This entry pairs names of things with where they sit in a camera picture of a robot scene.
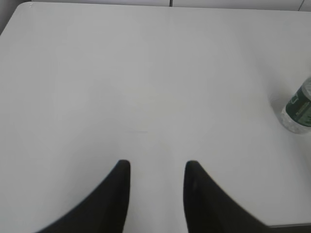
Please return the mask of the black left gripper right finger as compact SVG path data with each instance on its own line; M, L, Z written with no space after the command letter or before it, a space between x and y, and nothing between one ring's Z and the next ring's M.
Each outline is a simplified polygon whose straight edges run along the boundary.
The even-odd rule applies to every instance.
M189 233L271 233L240 207L197 161L185 166L183 205Z

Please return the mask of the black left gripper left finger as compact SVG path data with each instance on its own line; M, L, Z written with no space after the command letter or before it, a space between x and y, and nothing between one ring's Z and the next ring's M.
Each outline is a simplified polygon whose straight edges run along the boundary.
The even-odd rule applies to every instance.
M41 233L122 233L130 199L131 166L119 160L81 203Z

